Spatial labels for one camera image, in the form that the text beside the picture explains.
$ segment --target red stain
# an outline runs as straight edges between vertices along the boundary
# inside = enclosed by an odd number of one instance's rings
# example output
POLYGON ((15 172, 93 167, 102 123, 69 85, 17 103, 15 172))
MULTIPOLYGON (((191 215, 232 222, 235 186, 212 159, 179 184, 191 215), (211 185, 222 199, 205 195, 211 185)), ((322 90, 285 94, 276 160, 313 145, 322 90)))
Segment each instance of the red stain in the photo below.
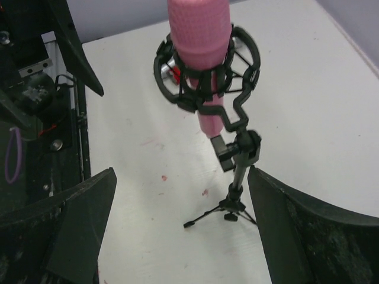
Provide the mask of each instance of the red stain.
POLYGON ((201 195, 202 195, 202 196, 206 196, 206 197, 208 197, 208 195, 209 195, 209 190, 208 190, 208 189, 204 190, 204 191, 202 192, 201 195))

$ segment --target tripod leg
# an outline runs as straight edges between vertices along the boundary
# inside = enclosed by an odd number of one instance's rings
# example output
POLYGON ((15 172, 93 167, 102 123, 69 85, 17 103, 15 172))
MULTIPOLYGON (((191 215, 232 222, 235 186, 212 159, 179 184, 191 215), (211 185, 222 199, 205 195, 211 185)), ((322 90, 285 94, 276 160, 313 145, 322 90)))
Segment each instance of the tripod leg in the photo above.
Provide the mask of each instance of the tripod leg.
POLYGON ((254 220, 253 217, 251 217, 251 215, 249 213, 246 212, 246 210, 243 213, 245 213, 247 215, 247 217, 242 215, 241 213, 237 213, 237 214, 238 214, 238 216, 241 216, 242 218, 244 218, 244 219, 248 220, 249 222, 253 223, 254 225, 256 225, 256 221, 254 220))
POLYGON ((217 206, 217 207, 213 208, 211 211, 205 212, 204 214, 202 214, 202 216, 196 218, 195 220, 185 223, 184 228, 192 227, 193 225, 195 225, 195 223, 197 221, 199 221, 199 220, 205 218, 206 216, 208 216, 209 214, 216 212, 216 211, 219 211, 219 210, 220 210, 220 206, 217 206))

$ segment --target screw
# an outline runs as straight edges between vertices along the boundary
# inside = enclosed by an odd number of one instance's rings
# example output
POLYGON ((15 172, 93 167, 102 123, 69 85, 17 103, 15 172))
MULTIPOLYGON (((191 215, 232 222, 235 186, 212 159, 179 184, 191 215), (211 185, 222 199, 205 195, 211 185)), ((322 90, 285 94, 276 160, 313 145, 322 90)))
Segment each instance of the screw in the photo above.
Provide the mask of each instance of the screw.
POLYGON ((11 43, 11 40, 9 39, 9 32, 0 31, 0 44, 7 46, 9 43, 11 43))
POLYGON ((63 147, 63 142, 59 139, 54 140, 54 142, 52 142, 50 146, 51 150, 53 151, 59 151, 60 149, 62 149, 62 147, 63 147))

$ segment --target white wall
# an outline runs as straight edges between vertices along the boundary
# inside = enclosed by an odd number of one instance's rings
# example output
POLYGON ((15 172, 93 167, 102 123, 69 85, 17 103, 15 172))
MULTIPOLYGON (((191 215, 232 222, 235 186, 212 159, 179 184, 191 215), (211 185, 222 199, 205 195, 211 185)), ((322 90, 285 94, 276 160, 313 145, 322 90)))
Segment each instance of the white wall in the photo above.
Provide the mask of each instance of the white wall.
POLYGON ((67 3, 82 42, 168 19, 167 0, 67 0, 67 3))
POLYGON ((318 0, 379 68, 379 0, 318 0))

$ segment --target stand pole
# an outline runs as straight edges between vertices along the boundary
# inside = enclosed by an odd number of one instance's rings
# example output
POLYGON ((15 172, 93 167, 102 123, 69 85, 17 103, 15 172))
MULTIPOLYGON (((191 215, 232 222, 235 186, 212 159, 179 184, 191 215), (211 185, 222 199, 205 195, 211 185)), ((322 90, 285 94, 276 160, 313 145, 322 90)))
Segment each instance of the stand pole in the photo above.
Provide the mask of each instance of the stand pole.
POLYGON ((236 166, 235 176, 232 183, 232 191, 240 192, 243 179, 245 178, 246 171, 248 167, 244 167, 241 165, 236 166))

